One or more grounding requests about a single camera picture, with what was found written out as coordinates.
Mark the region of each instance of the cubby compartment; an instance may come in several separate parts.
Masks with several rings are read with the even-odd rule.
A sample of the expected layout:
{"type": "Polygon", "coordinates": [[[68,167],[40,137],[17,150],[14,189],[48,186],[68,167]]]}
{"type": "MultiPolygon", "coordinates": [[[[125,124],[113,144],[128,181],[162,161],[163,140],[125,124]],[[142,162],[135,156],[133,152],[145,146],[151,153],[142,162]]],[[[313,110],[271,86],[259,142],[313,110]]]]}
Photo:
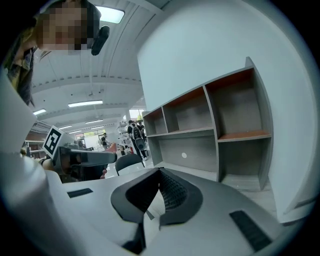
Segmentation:
{"type": "Polygon", "coordinates": [[[212,180],[216,180],[218,166],[213,129],[150,137],[148,142],[155,166],[178,171],[185,171],[179,168],[184,167],[194,172],[212,172],[215,176],[212,180]]]}
{"type": "Polygon", "coordinates": [[[206,85],[214,113],[218,142],[271,137],[266,96],[252,66],[206,85]]]}
{"type": "Polygon", "coordinates": [[[165,104],[163,113],[169,133],[213,127],[203,87],[187,92],[165,104]]]}
{"type": "Polygon", "coordinates": [[[161,107],[145,114],[143,116],[143,121],[148,136],[166,134],[168,132],[161,107]]]}
{"type": "Polygon", "coordinates": [[[262,189],[270,143],[270,138],[219,143],[221,182],[238,190],[262,189]]]}

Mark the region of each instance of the white wall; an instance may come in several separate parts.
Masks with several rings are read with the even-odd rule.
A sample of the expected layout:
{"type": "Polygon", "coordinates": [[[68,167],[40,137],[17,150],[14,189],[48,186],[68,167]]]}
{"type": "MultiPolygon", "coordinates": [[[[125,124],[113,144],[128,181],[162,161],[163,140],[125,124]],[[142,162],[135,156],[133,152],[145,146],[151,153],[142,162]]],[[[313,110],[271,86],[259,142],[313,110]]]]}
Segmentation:
{"type": "Polygon", "coordinates": [[[311,171],[318,140],[317,103],[301,56],[275,23],[243,1],[175,0],[165,14],[136,41],[147,110],[243,68],[251,57],[272,110],[269,179],[283,220],[311,171]]]}

